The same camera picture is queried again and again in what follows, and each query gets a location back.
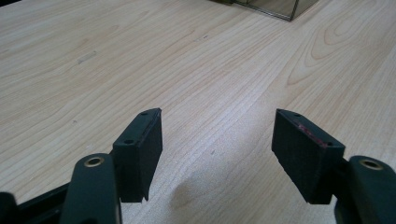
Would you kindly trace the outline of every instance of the wooden table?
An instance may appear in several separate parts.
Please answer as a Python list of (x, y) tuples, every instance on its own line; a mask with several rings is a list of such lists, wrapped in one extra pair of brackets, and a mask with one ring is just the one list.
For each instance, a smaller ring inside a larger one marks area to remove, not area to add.
[(345, 158), (396, 168), (396, 2), (319, 0), (293, 22), (206, 0), (27, 0), (0, 8), (0, 190), (19, 203), (163, 110), (163, 154), (124, 223), (334, 223), (271, 151), (276, 108)]

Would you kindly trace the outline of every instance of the red mark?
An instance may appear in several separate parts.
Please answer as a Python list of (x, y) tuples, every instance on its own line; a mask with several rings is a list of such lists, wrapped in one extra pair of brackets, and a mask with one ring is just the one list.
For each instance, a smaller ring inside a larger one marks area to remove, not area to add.
[(297, 119), (294, 120), (294, 123), (296, 123), (298, 125), (298, 128), (303, 131), (304, 133), (306, 133), (309, 137), (311, 137), (315, 142), (317, 142), (321, 147), (326, 148), (327, 147), (327, 143), (323, 142), (320, 138), (316, 137), (313, 133), (311, 133), (311, 131), (309, 131), (309, 129), (307, 129), (302, 123), (300, 123), (300, 121), (298, 121)]

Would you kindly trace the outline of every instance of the scratch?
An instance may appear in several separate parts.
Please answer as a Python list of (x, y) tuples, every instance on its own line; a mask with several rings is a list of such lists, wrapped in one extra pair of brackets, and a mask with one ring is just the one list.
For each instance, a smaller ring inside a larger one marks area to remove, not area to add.
[(195, 39), (194, 42), (202, 41), (202, 40), (204, 40), (204, 39), (207, 39), (208, 37), (209, 37), (209, 35), (204, 35), (204, 36), (202, 36), (202, 37), (200, 37), (200, 38), (198, 38), (198, 39)]
[(86, 54), (84, 56), (82, 56), (81, 58), (79, 58), (77, 60), (78, 64), (84, 63), (85, 61), (88, 61), (89, 59), (93, 58), (94, 56), (96, 56), (97, 52), (96, 50), (94, 50), (93, 52)]

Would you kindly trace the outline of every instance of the small hole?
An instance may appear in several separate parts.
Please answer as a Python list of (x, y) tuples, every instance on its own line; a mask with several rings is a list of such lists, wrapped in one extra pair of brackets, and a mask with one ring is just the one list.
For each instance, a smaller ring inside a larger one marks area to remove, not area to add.
[(102, 157), (93, 157), (84, 162), (86, 167), (94, 167), (102, 164), (105, 160)]
[(124, 143), (125, 143), (126, 145), (131, 145), (131, 144), (134, 143), (134, 140), (125, 140)]
[(376, 161), (370, 161), (370, 160), (361, 160), (360, 161), (361, 165), (365, 166), (366, 168), (372, 169), (372, 170), (382, 170), (384, 169), (378, 162)]

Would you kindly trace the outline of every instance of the light wood grain surface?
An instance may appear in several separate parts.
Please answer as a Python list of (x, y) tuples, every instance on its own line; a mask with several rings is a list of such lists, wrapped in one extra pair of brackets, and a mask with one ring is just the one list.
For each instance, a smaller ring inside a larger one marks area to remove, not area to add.
[(206, 0), (27, 0), (0, 8), (0, 190), (19, 203), (163, 110), (148, 202), (124, 223), (335, 223), (271, 151), (276, 108), (345, 158), (396, 168), (396, 1), (319, 0), (293, 22)]

